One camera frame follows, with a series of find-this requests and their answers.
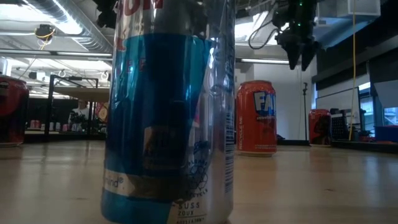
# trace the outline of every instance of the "table surface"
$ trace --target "table surface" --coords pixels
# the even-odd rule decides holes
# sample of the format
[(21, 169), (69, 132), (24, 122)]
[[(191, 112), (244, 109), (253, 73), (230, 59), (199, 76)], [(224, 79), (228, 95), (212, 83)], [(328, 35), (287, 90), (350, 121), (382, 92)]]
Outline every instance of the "table surface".
[[(236, 156), (230, 224), (398, 223), (397, 156), (278, 150)], [(0, 223), (109, 223), (100, 213), (103, 158), (101, 141), (0, 149)]]

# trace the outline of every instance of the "giant fanta can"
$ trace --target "giant fanta can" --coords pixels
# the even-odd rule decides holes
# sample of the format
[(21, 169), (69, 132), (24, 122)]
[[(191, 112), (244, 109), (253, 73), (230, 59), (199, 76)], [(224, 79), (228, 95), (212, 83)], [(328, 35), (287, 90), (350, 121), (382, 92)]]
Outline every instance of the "giant fanta can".
[(271, 156), (276, 152), (276, 101), (271, 82), (242, 83), (236, 98), (238, 152), (247, 156)]

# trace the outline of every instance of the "blue label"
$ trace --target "blue label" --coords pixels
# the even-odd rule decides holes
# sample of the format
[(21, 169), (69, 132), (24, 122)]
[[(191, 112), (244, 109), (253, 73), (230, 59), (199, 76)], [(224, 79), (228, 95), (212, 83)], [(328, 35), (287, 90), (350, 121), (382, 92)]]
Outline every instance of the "blue label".
[(259, 116), (275, 116), (275, 94), (257, 91), (253, 97), (254, 109)]

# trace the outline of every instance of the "tripod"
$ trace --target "tripod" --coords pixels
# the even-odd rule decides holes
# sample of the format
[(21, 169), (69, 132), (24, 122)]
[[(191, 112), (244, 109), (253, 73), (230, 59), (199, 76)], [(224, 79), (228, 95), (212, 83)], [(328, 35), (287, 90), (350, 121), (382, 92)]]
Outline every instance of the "tripod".
[(304, 125), (305, 125), (305, 140), (307, 140), (307, 104), (305, 102), (305, 96), (307, 95), (307, 90), (308, 90), (308, 83), (304, 83), (304, 89), (303, 89), (303, 97), (304, 97)]

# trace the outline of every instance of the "red bull can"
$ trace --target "red bull can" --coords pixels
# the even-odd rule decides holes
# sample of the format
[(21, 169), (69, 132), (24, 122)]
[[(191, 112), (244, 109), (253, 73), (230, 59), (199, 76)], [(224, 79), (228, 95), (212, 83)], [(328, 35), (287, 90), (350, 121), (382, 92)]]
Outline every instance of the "red bull can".
[(233, 0), (122, 0), (102, 214), (221, 224), (233, 207)]
[(276, 95), (271, 82), (242, 83), (236, 109), (238, 152), (247, 156), (276, 153)]

